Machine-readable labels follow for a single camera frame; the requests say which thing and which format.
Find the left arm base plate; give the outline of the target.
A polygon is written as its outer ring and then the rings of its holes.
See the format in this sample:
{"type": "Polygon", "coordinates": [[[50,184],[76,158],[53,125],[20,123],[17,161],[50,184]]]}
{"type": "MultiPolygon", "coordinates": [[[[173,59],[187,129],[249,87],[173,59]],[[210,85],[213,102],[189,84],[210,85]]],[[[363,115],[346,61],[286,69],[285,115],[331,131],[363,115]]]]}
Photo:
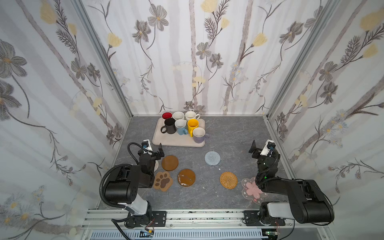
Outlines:
{"type": "Polygon", "coordinates": [[[166,219],[166,211],[152,211],[142,216],[129,216],[129,218],[124,222],[124,226],[128,229],[136,227],[165,227],[166,219]]]}

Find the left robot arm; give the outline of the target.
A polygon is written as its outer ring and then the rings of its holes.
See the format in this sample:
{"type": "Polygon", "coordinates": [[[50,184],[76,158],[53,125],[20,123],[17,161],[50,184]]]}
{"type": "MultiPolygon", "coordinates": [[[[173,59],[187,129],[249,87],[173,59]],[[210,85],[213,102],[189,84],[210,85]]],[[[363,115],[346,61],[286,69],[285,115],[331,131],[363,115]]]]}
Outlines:
{"type": "Polygon", "coordinates": [[[138,189],[150,189],[155,181],[156,161],[165,156],[160,144],[156,152],[149,141],[129,143],[128,153],[135,164],[119,164],[109,169],[102,177],[99,194],[102,202],[113,208],[128,211],[123,220],[112,220],[115,225],[123,222],[126,228],[148,226],[154,221],[151,204],[138,194],[138,189]]]}

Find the rattan woven round coaster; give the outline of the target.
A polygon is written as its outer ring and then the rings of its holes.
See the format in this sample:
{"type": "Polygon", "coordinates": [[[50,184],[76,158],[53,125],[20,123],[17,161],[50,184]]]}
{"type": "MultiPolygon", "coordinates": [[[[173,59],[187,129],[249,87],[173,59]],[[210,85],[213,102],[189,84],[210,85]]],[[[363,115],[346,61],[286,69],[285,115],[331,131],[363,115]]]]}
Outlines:
{"type": "Polygon", "coordinates": [[[232,172],[224,172],[220,176],[220,183],[224,188],[233,190],[238,184],[238,178],[232,172]]]}

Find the glossy brown round coaster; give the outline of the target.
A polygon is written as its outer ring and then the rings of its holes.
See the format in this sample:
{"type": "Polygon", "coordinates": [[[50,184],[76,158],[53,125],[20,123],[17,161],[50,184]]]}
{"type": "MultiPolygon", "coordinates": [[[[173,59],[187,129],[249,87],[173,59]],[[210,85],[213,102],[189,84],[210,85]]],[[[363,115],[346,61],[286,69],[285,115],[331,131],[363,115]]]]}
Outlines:
{"type": "Polygon", "coordinates": [[[196,174],[190,169],[183,169],[178,173],[178,183],[182,187],[190,187],[196,181],[196,174]]]}

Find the blue woven round coaster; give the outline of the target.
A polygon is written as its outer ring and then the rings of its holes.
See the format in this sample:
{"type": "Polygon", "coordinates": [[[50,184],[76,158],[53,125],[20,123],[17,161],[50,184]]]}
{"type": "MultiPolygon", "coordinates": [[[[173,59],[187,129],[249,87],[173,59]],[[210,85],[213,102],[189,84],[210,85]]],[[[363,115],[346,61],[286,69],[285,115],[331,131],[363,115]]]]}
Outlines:
{"type": "Polygon", "coordinates": [[[221,161],[221,156],[215,151],[210,151],[205,154],[204,159],[208,165],[216,166],[221,161]]]}

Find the pink flower silicone coaster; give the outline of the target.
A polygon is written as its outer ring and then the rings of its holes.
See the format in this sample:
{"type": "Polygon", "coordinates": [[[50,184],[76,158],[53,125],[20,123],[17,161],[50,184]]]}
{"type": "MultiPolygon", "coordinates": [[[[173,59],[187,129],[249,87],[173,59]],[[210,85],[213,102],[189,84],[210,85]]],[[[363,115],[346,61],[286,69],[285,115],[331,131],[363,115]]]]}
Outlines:
{"type": "Polygon", "coordinates": [[[264,193],[256,184],[256,178],[242,179],[241,184],[243,186],[242,195],[245,199],[251,200],[257,205],[261,205],[264,199],[268,196],[268,193],[264,193]]]}

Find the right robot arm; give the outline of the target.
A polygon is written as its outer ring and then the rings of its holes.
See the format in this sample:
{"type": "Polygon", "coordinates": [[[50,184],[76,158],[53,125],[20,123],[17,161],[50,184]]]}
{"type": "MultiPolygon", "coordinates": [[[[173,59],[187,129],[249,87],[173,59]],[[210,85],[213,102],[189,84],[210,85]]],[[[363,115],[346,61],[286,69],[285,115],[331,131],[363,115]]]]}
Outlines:
{"type": "Polygon", "coordinates": [[[256,186],[263,193],[288,197],[288,202],[264,202],[261,204],[259,221],[268,225],[278,219],[295,220],[299,224],[325,226],[333,222],[335,211],[328,197],[314,180],[284,179],[277,177],[280,153],[276,144],[268,140],[263,148],[253,141],[249,153],[257,160],[256,186]]]}

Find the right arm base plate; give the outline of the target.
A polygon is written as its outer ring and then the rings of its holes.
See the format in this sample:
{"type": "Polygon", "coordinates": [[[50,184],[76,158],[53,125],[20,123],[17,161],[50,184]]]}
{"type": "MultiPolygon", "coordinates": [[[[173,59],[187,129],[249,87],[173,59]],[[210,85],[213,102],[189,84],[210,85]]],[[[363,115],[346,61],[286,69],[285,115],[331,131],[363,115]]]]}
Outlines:
{"type": "Polygon", "coordinates": [[[247,227],[281,227],[285,226],[286,223],[283,219],[271,219],[271,220],[266,220],[264,222],[261,222],[259,219],[259,211],[256,210],[246,210],[243,211],[244,218],[242,222],[247,226],[247,227]]]}

